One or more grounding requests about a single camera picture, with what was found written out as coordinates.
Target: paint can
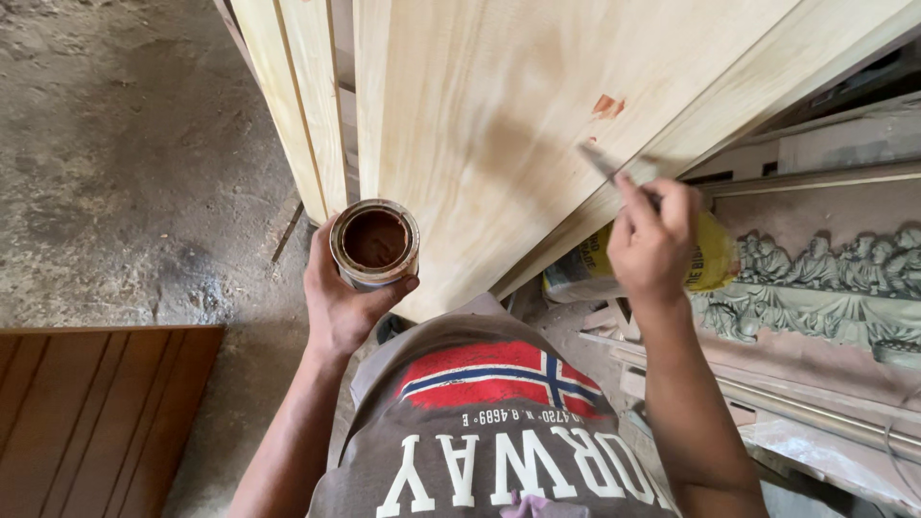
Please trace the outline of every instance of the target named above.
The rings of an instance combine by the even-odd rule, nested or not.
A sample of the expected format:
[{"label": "paint can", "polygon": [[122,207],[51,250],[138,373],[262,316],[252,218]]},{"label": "paint can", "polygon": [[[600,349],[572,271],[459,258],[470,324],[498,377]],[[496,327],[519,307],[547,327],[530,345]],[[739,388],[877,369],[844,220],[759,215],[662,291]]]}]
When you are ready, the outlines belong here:
[{"label": "paint can", "polygon": [[330,249],[343,278],[359,291],[419,271],[419,227],[408,210],[390,200],[350,205],[332,224]]}]

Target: cement bag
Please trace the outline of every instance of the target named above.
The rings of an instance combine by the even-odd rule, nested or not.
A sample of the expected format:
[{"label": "cement bag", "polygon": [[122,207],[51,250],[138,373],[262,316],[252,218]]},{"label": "cement bag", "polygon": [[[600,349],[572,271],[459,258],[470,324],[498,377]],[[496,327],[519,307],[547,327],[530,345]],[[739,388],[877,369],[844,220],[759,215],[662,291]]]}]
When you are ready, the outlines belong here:
[{"label": "cement bag", "polygon": [[[554,302],[625,297],[605,252],[613,223],[543,270],[543,295]],[[723,288],[739,274],[736,243],[709,212],[697,219],[697,245],[684,286],[692,293]]]}]

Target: hand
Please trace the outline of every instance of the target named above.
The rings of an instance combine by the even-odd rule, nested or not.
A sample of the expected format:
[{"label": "hand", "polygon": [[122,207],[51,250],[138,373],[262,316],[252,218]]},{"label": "hand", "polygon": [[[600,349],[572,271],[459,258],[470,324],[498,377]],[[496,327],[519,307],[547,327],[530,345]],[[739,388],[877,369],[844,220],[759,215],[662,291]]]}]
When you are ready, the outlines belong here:
[{"label": "hand", "polygon": [[[700,195],[657,178],[637,187],[625,172],[614,178],[624,206],[614,220],[608,258],[631,305],[659,306],[684,298],[682,283],[696,243]],[[649,201],[661,197],[660,213]]]},{"label": "hand", "polygon": [[370,293],[349,286],[339,277],[339,266],[330,250],[330,231],[335,219],[323,223],[313,233],[310,243],[310,260],[304,271],[310,321],[308,343],[348,358],[367,340],[380,317],[419,286],[419,277],[406,276]]}]

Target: norway flag print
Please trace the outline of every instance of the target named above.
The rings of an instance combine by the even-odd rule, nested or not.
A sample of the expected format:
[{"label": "norway flag print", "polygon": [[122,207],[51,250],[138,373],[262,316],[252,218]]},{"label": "norway flag print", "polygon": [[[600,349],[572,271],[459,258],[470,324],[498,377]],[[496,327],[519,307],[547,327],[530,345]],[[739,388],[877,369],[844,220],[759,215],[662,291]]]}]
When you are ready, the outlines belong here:
[{"label": "norway flag print", "polygon": [[584,418],[598,418],[595,401],[601,390],[560,359],[517,340],[428,354],[409,366],[396,396],[423,408],[526,398]]}]

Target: grey t-shirt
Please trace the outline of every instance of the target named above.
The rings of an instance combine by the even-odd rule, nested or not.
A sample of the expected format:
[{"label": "grey t-shirt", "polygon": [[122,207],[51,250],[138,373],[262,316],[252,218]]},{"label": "grey t-shirt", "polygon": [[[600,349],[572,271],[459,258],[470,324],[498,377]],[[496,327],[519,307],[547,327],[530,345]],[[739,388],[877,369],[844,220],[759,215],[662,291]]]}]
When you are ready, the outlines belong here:
[{"label": "grey t-shirt", "polygon": [[424,352],[382,375],[310,516],[517,516],[522,498],[535,516],[675,516],[598,385],[533,332],[479,318],[413,337]]}]

